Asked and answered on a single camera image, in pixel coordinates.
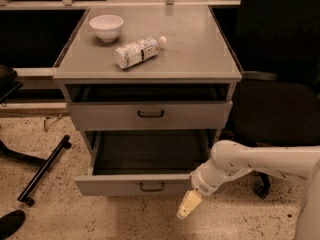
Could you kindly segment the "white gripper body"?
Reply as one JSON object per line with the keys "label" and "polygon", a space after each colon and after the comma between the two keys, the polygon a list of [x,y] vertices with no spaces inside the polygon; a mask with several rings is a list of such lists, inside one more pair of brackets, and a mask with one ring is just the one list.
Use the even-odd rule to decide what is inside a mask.
{"label": "white gripper body", "polygon": [[210,196],[222,184],[222,171],[213,163],[205,162],[191,172],[191,186],[202,196]]}

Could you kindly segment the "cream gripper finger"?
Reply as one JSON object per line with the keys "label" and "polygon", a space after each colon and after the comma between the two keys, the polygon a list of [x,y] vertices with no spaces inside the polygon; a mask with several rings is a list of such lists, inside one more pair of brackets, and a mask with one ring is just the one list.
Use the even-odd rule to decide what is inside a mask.
{"label": "cream gripper finger", "polygon": [[202,196],[195,190],[188,190],[178,208],[177,217],[187,218],[202,202]]}

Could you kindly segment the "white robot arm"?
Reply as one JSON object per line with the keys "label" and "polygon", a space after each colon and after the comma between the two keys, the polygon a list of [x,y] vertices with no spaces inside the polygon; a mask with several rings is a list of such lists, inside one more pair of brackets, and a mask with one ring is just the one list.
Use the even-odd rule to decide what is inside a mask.
{"label": "white robot arm", "polygon": [[222,140],[213,145],[209,159],[190,173],[191,189],[178,208],[185,219],[204,196],[252,171],[298,183],[304,194],[294,240],[320,240],[320,147],[248,147]]}

